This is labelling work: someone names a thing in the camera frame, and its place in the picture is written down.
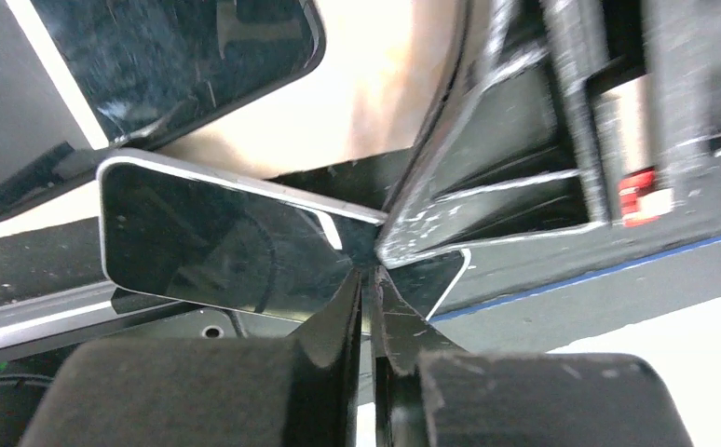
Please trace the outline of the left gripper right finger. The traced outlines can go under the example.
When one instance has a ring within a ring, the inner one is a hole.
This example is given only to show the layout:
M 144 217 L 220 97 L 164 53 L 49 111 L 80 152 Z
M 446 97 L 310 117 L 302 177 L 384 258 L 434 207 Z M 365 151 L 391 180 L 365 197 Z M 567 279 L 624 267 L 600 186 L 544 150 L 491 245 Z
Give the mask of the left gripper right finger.
M 380 446 L 688 446 L 657 372 L 632 355 L 472 354 L 374 271 Z

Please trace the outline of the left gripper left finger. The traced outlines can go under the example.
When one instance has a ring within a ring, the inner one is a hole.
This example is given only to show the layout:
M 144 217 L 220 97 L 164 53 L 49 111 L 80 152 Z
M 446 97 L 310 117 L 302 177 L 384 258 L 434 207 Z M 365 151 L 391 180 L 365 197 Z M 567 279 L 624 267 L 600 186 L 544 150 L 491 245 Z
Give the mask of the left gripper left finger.
M 24 446 L 351 446 L 361 274 L 282 338 L 105 338 L 62 365 Z

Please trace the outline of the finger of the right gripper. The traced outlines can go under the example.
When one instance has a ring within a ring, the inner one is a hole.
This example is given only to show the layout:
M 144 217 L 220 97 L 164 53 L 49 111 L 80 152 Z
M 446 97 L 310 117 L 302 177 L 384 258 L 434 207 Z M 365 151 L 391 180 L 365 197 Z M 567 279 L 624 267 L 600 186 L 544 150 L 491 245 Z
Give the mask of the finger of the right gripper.
M 598 1 L 460 1 L 414 152 L 388 196 L 388 266 L 607 224 L 589 78 L 605 63 Z

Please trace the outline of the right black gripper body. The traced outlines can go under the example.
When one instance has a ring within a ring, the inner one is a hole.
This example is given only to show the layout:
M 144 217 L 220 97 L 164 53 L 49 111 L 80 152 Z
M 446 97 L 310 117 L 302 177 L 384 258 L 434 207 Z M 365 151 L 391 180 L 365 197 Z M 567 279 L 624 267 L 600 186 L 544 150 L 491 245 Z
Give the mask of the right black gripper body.
M 721 1 L 549 1 L 545 28 L 595 226 L 721 229 Z

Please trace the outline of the silver-edged black phone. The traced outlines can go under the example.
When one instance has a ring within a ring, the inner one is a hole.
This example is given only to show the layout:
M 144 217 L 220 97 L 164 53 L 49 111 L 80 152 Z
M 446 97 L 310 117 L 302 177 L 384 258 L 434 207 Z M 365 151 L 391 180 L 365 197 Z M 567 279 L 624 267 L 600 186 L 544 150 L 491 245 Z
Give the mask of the silver-edged black phone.
M 302 322 L 380 265 L 380 210 L 141 150 L 96 181 L 102 269 L 125 291 Z

